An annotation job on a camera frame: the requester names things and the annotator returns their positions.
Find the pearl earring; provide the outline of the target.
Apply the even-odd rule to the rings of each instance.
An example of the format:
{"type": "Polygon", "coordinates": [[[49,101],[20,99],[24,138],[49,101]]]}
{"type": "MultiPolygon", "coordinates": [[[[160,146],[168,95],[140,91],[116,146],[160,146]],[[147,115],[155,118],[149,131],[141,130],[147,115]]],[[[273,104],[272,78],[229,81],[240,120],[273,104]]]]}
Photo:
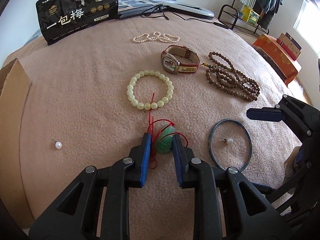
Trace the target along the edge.
{"type": "Polygon", "coordinates": [[[60,149],[62,148],[62,142],[56,141],[55,144],[54,144],[54,146],[55,146],[55,148],[56,148],[57,150],[60,150],[60,149]]]}
{"type": "Polygon", "coordinates": [[[230,145],[230,144],[233,143],[233,139],[232,138],[225,138],[225,139],[223,139],[221,141],[226,145],[230,145]]]}

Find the red strap wristwatch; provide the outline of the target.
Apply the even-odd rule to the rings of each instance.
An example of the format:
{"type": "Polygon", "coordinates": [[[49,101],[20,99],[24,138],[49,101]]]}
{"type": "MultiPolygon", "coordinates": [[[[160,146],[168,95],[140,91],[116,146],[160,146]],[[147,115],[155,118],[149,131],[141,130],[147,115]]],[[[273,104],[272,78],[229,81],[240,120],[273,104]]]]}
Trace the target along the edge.
{"type": "Polygon", "coordinates": [[[196,52],[178,45],[170,45],[161,53],[164,70],[170,74],[194,74],[200,66],[196,52]]]}

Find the orange gift box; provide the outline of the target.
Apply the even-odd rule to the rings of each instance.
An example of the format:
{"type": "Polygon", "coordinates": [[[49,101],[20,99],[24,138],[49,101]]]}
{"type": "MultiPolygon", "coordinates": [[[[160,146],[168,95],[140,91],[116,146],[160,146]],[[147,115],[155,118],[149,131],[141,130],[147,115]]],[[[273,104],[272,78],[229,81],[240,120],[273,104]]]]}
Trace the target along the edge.
{"type": "Polygon", "coordinates": [[[286,86],[297,77],[302,69],[298,61],[291,57],[291,53],[288,53],[277,42],[277,39],[270,35],[262,34],[253,43],[253,48],[261,52],[286,86]]]}

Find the dark red boxes stack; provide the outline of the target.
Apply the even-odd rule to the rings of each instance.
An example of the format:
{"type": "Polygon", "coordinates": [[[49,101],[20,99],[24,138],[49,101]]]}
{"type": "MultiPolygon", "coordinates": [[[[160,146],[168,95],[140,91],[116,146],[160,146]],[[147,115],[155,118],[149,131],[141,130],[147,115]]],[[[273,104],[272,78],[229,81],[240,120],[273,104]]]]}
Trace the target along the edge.
{"type": "Polygon", "coordinates": [[[290,55],[293,60],[297,60],[301,53],[302,47],[289,33],[281,33],[277,38],[277,43],[284,48],[284,50],[290,55]]]}

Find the yellow green box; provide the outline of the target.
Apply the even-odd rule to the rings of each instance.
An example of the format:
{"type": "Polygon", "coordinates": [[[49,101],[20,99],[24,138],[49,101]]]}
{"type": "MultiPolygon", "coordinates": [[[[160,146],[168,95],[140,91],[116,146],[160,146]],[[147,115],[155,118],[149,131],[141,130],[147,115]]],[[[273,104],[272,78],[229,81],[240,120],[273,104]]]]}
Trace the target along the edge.
{"type": "Polygon", "coordinates": [[[257,14],[252,8],[246,5],[242,9],[242,14],[242,20],[250,25],[256,25],[260,18],[259,14],[257,14]]]}

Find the black metal clothes rack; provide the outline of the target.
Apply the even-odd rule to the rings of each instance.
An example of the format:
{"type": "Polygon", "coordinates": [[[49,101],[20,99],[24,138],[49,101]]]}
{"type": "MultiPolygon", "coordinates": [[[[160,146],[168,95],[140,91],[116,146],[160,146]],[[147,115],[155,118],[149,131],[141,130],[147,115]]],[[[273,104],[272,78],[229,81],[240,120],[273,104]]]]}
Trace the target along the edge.
{"type": "Polygon", "coordinates": [[[217,19],[231,30],[254,36],[259,36],[260,33],[269,34],[269,29],[258,24],[260,15],[253,10],[255,2],[256,0],[233,0],[231,4],[224,4],[217,19]]]}

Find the cardboard box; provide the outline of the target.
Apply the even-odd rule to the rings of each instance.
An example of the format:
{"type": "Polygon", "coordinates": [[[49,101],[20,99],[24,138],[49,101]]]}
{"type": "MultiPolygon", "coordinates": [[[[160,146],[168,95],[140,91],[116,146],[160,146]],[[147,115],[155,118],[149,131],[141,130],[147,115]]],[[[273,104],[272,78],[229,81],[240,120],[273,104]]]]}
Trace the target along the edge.
{"type": "Polygon", "coordinates": [[[29,228],[34,221],[20,163],[21,122],[30,85],[18,59],[1,69],[1,200],[22,229],[29,228]]]}

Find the black snack bag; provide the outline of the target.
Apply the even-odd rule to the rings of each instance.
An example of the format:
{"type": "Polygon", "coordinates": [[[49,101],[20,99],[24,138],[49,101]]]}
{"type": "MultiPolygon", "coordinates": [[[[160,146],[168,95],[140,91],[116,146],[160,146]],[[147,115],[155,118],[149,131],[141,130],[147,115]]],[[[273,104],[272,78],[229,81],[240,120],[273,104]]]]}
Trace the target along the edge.
{"type": "Polygon", "coordinates": [[[38,0],[40,31],[48,45],[77,31],[116,18],[118,0],[38,0]]]}

